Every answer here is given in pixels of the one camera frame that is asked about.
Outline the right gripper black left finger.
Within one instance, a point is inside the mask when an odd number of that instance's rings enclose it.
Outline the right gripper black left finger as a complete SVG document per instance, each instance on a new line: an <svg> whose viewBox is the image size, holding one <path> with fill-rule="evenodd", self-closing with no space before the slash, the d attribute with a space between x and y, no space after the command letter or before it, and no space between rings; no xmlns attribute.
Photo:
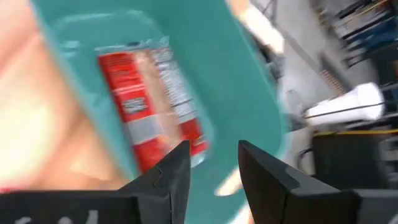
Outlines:
<svg viewBox="0 0 398 224"><path fill-rule="evenodd" d="M184 140L119 191L136 199L140 224L184 224L190 179L190 142Z"/></svg>

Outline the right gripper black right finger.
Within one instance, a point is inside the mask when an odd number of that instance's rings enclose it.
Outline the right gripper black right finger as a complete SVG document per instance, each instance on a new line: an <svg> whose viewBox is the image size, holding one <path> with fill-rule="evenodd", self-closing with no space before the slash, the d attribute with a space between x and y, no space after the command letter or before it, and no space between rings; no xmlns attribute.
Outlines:
<svg viewBox="0 0 398 224"><path fill-rule="evenodd" d="M268 154L238 144L239 171L255 224L355 224L360 199Z"/></svg>

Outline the red popcorn bag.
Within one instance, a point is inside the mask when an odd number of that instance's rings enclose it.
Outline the red popcorn bag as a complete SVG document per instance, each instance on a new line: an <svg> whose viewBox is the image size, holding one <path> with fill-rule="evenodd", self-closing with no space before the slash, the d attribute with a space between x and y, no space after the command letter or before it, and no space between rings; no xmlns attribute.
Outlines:
<svg viewBox="0 0 398 224"><path fill-rule="evenodd" d="M203 162L209 144L169 38L96 50L140 170L149 170L184 140L192 166Z"/></svg>

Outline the black computer case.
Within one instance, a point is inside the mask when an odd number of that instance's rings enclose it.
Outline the black computer case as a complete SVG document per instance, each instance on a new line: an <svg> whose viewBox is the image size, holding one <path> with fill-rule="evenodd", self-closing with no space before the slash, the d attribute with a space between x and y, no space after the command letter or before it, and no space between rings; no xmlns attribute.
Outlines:
<svg viewBox="0 0 398 224"><path fill-rule="evenodd" d="M337 189L398 189L398 136L331 134L312 139L314 177Z"/></svg>

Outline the white cylinder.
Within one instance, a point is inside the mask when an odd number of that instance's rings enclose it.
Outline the white cylinder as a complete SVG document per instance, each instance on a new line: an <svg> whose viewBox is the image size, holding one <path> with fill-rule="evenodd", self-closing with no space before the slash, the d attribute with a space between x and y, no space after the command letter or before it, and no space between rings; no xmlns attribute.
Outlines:
<svg viewBox="0 0 398 224"><path fill-rule="evenodd" d="M305 119L312 126L374 121L384 113L384 97L373 83L356 86L350 92L318 103L305 112Z"/></svg>

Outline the teal plastic basket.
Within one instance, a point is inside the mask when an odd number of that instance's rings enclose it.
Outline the teal plastic basket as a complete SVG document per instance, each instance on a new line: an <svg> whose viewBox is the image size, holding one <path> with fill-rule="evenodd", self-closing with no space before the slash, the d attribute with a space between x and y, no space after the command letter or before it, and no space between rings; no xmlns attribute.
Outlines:
<svg viewBox="0 0 398 224"><path fill-rule="evenodd" d="M252 40L225 0L30 0L46 43L108 151L128 178L139 170L97 63L96 48L167 36L205 136L184 224L246 224L245 193L215 190L238 165L238 142L285 155L288 125Z"/></svg>

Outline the dark equipment rack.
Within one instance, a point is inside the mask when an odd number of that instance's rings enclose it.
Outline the dark equipment rack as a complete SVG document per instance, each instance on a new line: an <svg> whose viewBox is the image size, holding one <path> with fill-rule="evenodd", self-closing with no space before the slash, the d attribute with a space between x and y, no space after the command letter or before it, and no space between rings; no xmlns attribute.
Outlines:
<svg viewBox="0 0 398 224"><path fill-rule="evenodd" d="M398 0L356 0L333 16L333 28L338 30L350 22L359 22L372 11L376 12L373 21L339 36L343 48L349 53L362 50L343 59L347 67L368 59L367 54L372 51L398 41Z"/></svg>

